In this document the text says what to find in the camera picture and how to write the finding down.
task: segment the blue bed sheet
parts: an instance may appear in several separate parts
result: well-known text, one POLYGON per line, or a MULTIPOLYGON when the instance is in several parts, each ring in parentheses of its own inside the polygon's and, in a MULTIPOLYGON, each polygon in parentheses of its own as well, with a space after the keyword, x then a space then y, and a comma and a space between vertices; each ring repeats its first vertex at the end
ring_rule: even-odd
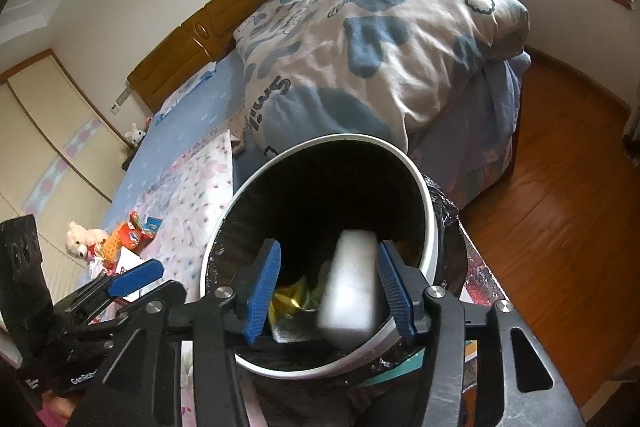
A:
POLYGON ((242 60, 233 51, 217 64, 210 78, 185 96, 161 121, 154 117, 102 220, 111 231, 127 217, 136 198, 207 131, 223 123, 244 103, 242 60))

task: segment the wardrobe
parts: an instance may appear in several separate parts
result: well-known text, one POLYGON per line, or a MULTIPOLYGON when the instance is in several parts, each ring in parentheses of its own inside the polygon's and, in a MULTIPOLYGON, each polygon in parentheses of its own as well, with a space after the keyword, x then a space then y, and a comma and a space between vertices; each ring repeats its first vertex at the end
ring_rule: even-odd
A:
POLYGON ((66 253, 68 223, 100 226, 128 151, 53 54, 0 79, 0 221, 35 216, 54 302, 86 266, 66 253))

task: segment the yellow wrapper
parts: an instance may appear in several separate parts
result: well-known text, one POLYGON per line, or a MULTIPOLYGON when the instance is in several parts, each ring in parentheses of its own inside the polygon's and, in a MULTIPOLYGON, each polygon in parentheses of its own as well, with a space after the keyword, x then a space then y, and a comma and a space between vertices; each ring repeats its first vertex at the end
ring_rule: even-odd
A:
POLYGON ((269 324, 273 326, 284 315, 292 317, 301 311, 311 311, 310 302, 311 292, 306 276, 291 286, 276 288, 269 305, 269 324))

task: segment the white stuffed rabbit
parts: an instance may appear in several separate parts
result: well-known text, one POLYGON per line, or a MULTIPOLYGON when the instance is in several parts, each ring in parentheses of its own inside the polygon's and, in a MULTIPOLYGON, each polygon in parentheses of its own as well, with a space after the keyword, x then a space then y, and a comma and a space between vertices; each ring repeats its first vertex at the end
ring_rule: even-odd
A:
POLYGON ((140 142, 142 142, 142 139, 145 137, 145 135, 146 132, 142 129, 138 129, 138 126, 136 126, 136 123, 134 122, 131 125, 131 130, 127 131, 124 136, 131 140, 132 145, 138 145, 140 142))

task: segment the metal screw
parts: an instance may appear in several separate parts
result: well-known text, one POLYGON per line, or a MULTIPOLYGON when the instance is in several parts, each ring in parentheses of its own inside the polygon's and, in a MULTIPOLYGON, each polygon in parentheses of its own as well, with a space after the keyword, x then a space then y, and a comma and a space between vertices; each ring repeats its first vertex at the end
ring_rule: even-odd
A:
POLYGON ((162 302, 151 301, 146 304, 145 310, 147 313, 158 313, 159 311, 162 311, 162 302))
POLYGON ((496 301, 495 307, 498 308, 502 313, 509 313, 513 311, 513 304, 505 299, 496 301))
POLYGON ((444 297, 445 291, 440 286, 429 286, 427 288, 427 293, 434 299, 442 299, 444 297))
POLYGON ((215 294, 218 299, 228 299, 234 294, 234 289, 231 286, 218 286, 215 294))

